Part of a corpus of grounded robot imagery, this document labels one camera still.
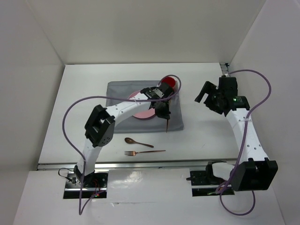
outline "fork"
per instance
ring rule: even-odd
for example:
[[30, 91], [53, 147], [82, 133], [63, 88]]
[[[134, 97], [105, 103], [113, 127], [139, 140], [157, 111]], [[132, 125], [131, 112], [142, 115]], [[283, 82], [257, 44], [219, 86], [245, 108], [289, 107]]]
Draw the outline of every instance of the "fork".
[[165, 151], [165, 150], [156, 150], [156, 151], [139, 151], [139, 152], [136, 152], [136, 151], [125, 151], [124, 154], [125, 156], [135, 156], [137, 153], [147, 153], [147, 152], [162, 152], [162, 151]]

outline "pink plate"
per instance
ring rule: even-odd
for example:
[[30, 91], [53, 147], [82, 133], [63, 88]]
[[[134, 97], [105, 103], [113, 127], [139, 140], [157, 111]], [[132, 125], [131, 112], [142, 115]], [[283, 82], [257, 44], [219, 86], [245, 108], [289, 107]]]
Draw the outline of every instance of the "pink plate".
[[[132, 98], [134, 96], [136, 96], [138, 93], [140, 93], [139, 90], [133, 92], [129, 98]], [[143, 112], [139, 112], [137, 114], [134, 115], [134, 117], [138, 118], [138, 119], [149, 119], [151, 117], [153, 117], [155, 115], [155, 110], [154, 109], [149, 109], [147, 111], [143, 111]]]

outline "black cable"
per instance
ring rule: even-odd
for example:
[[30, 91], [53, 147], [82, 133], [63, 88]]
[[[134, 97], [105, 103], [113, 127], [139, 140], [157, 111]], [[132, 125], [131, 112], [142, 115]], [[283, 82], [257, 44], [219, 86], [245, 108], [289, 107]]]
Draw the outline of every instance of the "black cable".
[[69, 170], [69, 171], [72, 171], [72, 170], [67, 169], [67, 168], [65, 168], [65, 167], [60, 168], [60, 169], [58, 170], [58, 175], [59, 175], [59, 176], [61, 176], [61, 177], [63, 177], [63, 178], [66, 178], [68, 181], [72, 182], [72, 179], [71, 179], [71, 178], [69, 178], [69, 177], [64, 177], [64, 176], [62, 176], [62, 175], [60, 174], [60, 170], [62, 170], [62, 169], [64, 169], [64, 170]]

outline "white tabletop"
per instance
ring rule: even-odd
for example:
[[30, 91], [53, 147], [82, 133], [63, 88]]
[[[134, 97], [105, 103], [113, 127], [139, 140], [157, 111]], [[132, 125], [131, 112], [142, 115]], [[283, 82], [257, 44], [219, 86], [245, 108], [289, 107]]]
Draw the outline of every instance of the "white tabletop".
[[[107, 198], [93, 199], [79, 216], [78, 199], [63, 199], [66, 180], [57, 171], [29, 172], [14, 225], [285, 224], [272, 186], [255, 191], [254, 210], [238, 217], [223, 209], [219, 196], [192, 197], [186, 176], [188, 169], [110, 171]], [[223, 201], [230, 210], [242, 213], [251, 208], [253, 199], [245, 191], [225, 195]]]
[[[232, 129], [223, 115], [210, 111], [194, 101], [206, 81], [218, 84], [222, 75], [218, 63], [162, 63], [67, 65], [61, 80], [39, 163], [74, 163], [79, 155], [66, 142], [61, 130], [62, 117], [76, 100], [105, 95], [110, 81], [160, 80], [175, 74], [182, 80], [180, 105], [184, 130], [168, 133], [114, 134], [98, 162], [156, 161], [236, 158], [238, 147]], [[79, 149], [84, 147], [84, 125], [94, 106], [105, 105], [105, 99], [81, 102], [69, 113], [66, 132]], [[154, 149], [129, 145], [125, 137], [153, 144]], [[166, 152], [124, 156], [125, 150], [166, 150]]]

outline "red cup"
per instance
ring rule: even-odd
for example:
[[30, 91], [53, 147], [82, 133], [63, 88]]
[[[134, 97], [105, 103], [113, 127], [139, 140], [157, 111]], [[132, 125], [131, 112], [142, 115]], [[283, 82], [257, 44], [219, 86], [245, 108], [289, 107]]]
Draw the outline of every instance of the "red cup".
[[173, 90], [175, 90], [176, 80], [170, 76], [164, 78], [161, 83], [167, 83]]

